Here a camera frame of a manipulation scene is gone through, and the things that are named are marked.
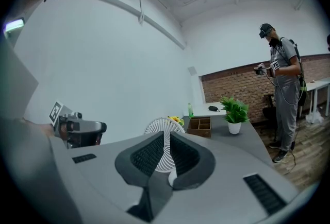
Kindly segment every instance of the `cable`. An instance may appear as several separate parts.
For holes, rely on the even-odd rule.
[[[278,51],[278,49],[277,49],[277,46],[276,47],[273,47],[272,49],[275,49],[282,57],[283,57],[283,59],[287,62],[287,64],[290,64],[289,62],[288,62],[288,60],[280,53],[280,51]],[[303,80],[304,80],[304,82],[305,82],[305,77],[304,77],[304,71],[303,71],[303,69],[301,69],[301,73],[302,73],[302,77],[303,77]],[[275,79],[276,79],[276,82],[277,82],[277,86],[276,85],[274,85],[274,83],[271,81],[271,83],[275,86],[275,87],[279,87],[279,90],[280,90],[280,92],[281,92],[281,94],[282,94],[282,96],[283,96],[283,99],[285,100],[285,102],[288,104],[288,105],[296,105],[298,102],[299,102],[299,100],[301,99],[301,97],[303,96],[303,93],[301,93],[301,95],[300,95],[300,97],[299,97],[299,99],[298,99],[298,101],[297,102],[295,102],[295,103],[289,103],[287,100],[286,100],[286,98],[284,97],[284,95],[283,95],[283,91],[282,91],[282,89],[281,89],[281,86],[278,84],[278,80],[277,80],[277,77],[275,76]]]
[[[286,100],[286,98],[284,97],[284,95],[283,95],[283,92],[282,92],[282,90],[281,90],[281,87],[280,87],[279,84],[278,84],[277,77],[275,77],[275,79],[276,79],[277,85],[278,85],[278,87],[279,87],[279,90],[280,90],[280,92],[281,92],[281,94],[282,94],[283,99],[285,100],[285,102],[286,102],[287,104],[289,104],[289,105],[296,105],[296,104],[299,102],[299,100],[301,99],[301,97],[303,96],[303,93],[301,93],[301,95],[300,95],[299,99],[297,100],[297,102],[295,102],[295,103],[289,103],[289,102]]]
[[[299,130],[300,130],[300,122],[301,122],[301,119],[299,120],[299,125],[298,125],[298,130],[297,130],[297,134],[295,135],[295,138],[293,140],[293,142],[291,143],[291,154],[293,156],[293,160],[294,160],[294,166],[290,169],[290,171],[288,171],[287,173],[285,173],[284,175],[287,175],[289,173],[291,173],[291,171],[294,169],[294,167],[297,165],[296,162],[295,162],[295,156],[293,154],[293,150],[294,150],[294,147],[295,147],[295,139],[297,139],[297,136],[298,136],[298,133],[299,133]]]
[[[297,165],[296,162],[295,162],[295,156],[294,156],[294,154],[293,154],[293,150],[291,151],[291,154],[292,154],[292,156],[293,156],[294,166],[290,169],[290,171],[288,171],[287,173],[285,173],[284,176],[287,175],[287,174],[289,174],[289,173],[291,173],[291,171],[292,171],[292,170],[295,168],[295,166]]]
[[[300,97],[299,97],[299,99],[298,99],[298,101],[297,101],[296,103],[289,103],[289,102],[286,100],[286,98],[284,97],[284,95],[283,95],[283,92],[282,92],[282,90],[281,90],[281,87],[280,87],[279,84],[278,84],[277,78],[276,78],[276,82],[277,82],[277,86],[276,86],[276,85],[270,80],[270,78],[268,77],[267,74],[266,74],[266,77],[267,77],[268,80],[273,84],[274,87],[279,87],[279,90],[280,90],[280,92],[281,92],[281,94],[282,94],[282,96],[283,96],[283,99],[285,100],[285,102],[286,102],[287,104],[289,104],[289,105],[296,105],[296,104],[299,102],[299,100],[301,99],[301,97],[303,96],[303,93],[301,93],[301,95],[300,95]]]

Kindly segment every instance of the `green bottle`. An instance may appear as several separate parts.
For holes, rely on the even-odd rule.
[[[188,103],[188,114],[189,114],[189,117],[194,117],[194,113],[192,111],[192,105],[190,103]]]

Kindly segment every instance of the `white pot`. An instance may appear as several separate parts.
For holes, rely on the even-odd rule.
[[[231,134],[239,133],[242,123],[228,123],[229,132]]]

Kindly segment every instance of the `wire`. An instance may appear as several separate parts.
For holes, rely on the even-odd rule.
[[[285,100],[285,102],[286,102],[287,104],[289,104],[289,105],[296,105],[296,104],[299,102],[299,100],[301,99],[301,97],[303,96],[303,93],[301,93],[301,95],[300,95],[300,97],[299,97],[299,99],[298,99],[298,101],[297,101],[296,103],[289,103],[289,102],[286,100],[286,98],[284,97],[283,92],[282,92],[282,90],[281,90],[281,87],[278,85],[277,77],[276,77],[277,86],[276,86],[276,85],[270,80],[270,78],[268,77],[267,74],[266,74],[266,77],[267,77],[268,80],[273,84],[274,87],[279,87],[279,90],[280,90],[280,92],[281,92],[281,94],[282,94],[282,96],[283,96],[283,99]]]
[[[268,77],[268,75],[266,74],[266,77],[269,79],[269,81],[273,84],[273,86],[275,87],[275,84],[270,80],[270,78]]]
[[[281,89],[281,87],[280,87],[279,84],[278,84],[277,77],[275,77],[275,79],[276,79],[277,85],[278,85],[278,87],[279,87],[279,90],[280,90],[280,92],[281,92],[281,94],[282,94],[283,99],[285,100],[285,102],[286,102],[287,104],[289,104],[289,105],[296,105],[296,104],[299,102],[299,100],[301,99],[301,97],[303,96],[303,93],[301,93],[301,95],[300,95],[299,99],[297,100],[297,102],[295,102],[295,103],[289,103],[289,102],[286,100],[286,98],[284,97],[284,95],[283,95],[282,89]]]
[[[289,65],[290,63],[289,63],[289,61],[280,53],[280,51],[278,51],[278,49],[277,49],[277,46],[276,47],[273,47],[272,49],[275,49],[282,57],[283,57],[283,59],[287,62],[287,64]],[[301,74],[302,74],[302,77],[303,77],[303,80],[304,80],[304,82],[305,82],[305,77],[304,77],[304,70],[303,69],[301,69]],[[279,90],[280,90],[280,92],[281,92],[281,94],[282,94],[282,96],[283,96],[283,99],[285,100],[285,102],[287,103],[287,104],[289,104],[289,105],[296,105],[298,102],[299,102],[299,100],[301,99],[301,97],[303,96],[303,93],[301,93],[301,95],[300,95],[300,97],[299,97],[299,99],[298,99],[298,101],[297,102],[295,102],[295,103],[289,103],[287,100],[286,100],[286,98],[284,97],[284,95],[283,95],[283,91],[282,91],[282,89],[281,89],[281,86],[278,84],[278,80],[277,80],[277,77],[275,76],[275,79],[276,79],[276,82],[277,82],[277,86],[276,85],[274,85],[274,83],[272,82],[272,84],[274,85],[274,86],[276,86],[276,87],[279,87]]]
[[[294,154],[293,154],[293,150],[291,151],[291,154],[292,154],[292,156],[293,156],[294,166],[290,169],[290,171],[288,171],[288,172],[285,173],[284,175],[287,175],[287,174],[291,173],[291,171],[292,171],[292,170],[295,168],[295,166],[297,165],[296,162],[295,162],[295,156],[294,156]]]
[[[299,133],[299,130],[300,130],[300,122],[301,122],[301,119],[299,120],[299,125],[298,125],[298,130],[297,130],[297,134],[295,135],[295,138],[294,138],[294,142],[295,142],[295,139],[297,139],[297,136],[298,136],[298,133]],[[295,162],[295,156],[293,154],[293,149],[294,148],[291,148],[291,154],[293,156],[293,160],[294,160],[294,166],[290,169],[290,171],[288,171],[287,173],[285,173],[284,175],[287,175],[289,173],[291,173],[291,171],[294,169],[294,167],[297,165],[297,163]]]

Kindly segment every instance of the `gray pants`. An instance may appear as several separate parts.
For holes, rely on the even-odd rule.
[[[282,142],[281,150],[288,151],[291,143],[294,140],[295,133],[295,119],[297,117],[298,103],[289,105],[285,102],[283,96],[290,104],[296,103],[299,99],[300,84],[297,81],[294,84],[275,87],[275,101],[276,101],[276,118],[278,141]]]

